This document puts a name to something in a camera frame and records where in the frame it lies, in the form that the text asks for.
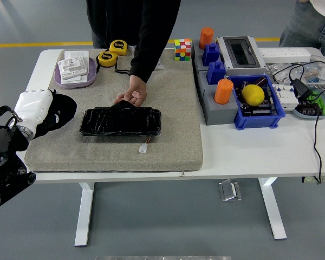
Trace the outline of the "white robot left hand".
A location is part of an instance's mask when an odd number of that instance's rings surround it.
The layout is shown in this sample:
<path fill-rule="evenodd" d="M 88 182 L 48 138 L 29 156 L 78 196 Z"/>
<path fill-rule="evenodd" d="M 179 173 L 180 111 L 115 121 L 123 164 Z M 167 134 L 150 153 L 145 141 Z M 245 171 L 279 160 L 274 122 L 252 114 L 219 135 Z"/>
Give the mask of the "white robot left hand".
<path fill-rule="evenodd" d="M 14 111 L 19 117 L 17 126 L 28 135 L 35 135 L 37 125 L 46 118 L 53 101 L 53 91 L 33 90 L 19 95 Z"/>

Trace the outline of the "person's left hand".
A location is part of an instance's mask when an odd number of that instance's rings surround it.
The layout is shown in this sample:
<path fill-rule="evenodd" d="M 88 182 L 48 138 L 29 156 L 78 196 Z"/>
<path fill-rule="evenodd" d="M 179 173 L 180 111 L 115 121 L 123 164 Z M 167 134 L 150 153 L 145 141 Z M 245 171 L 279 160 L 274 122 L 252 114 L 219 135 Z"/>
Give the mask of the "person's left hand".
<path fill-rule="evenodd" d="M 147 97 L 146 83 L 135 75 L 131 75 L 129 78 L 128 90 L 117 96 L 114 103 L 120 101 L 128 101 L 132 105 L 139 107 L 145 101 Z"/>

